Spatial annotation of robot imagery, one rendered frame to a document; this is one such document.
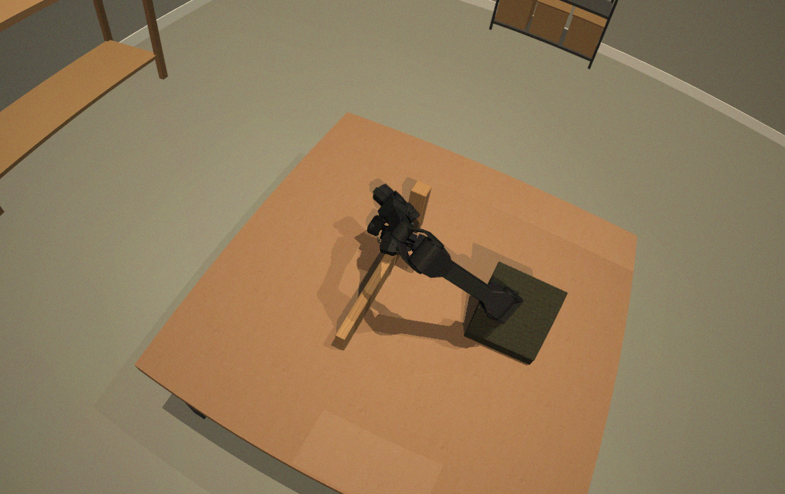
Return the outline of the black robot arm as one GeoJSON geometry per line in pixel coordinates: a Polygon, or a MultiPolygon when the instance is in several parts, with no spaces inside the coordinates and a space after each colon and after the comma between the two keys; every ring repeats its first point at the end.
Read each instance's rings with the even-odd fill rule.
{"type": "Polygon", "coordinates": [[[402,259],[415,272],[423,273],[430,278],[443,277],[454,283],[480,301],[487,317],[503,325],[522,304],[520,292],[516,292],[510,287],[502,287],[494,281],[487,285],[451,261],[445,245],[431,232],[411,225],[412,221],[420,216],[419,212],[400,193],[384,184],[375,188],[373,199],[382,206],[379,209],[381,221],[388,223],[390,227],[384,228],[382,241],[379,245],[382,253],[390,256],[401,253],[402,259]],[[412,255],[409,257],[405,242],[414,231],[426,233],[427,237],[423,239],[415,251],[412,251],[412,255]]]}

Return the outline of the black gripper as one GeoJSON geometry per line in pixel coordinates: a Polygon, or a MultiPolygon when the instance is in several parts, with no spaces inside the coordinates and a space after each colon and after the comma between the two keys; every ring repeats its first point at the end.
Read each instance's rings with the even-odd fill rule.
{"type": "MultiPolygon", "coordinates": [[[[384,225],[384,223],[380,219],[380,216],[375,215],[373,217],[373,221],[368,223],[367,232],[370,233],[371,235],[374,235],[375,237],[377,237],[379,235],[379,232],[382,229],[382,233],[381,233],[382,235],[380,237],[380,239],[382,239],[383,233],[384,233],[384,228],[390,228],[390,227],[384,225]]],[[[412,233],[411,236],[408,239],[406,239],[406,242],[405,242],[406,249],[408,249],[408,251],[411,251],[411,250],[415,251],[415,249],[417,249],[418,245],[423,241],[424,238],[425,238],[425,236],[422,235],[422,234],[419,234],[419,236],[417,237],[417,235],[412,233]]]]}

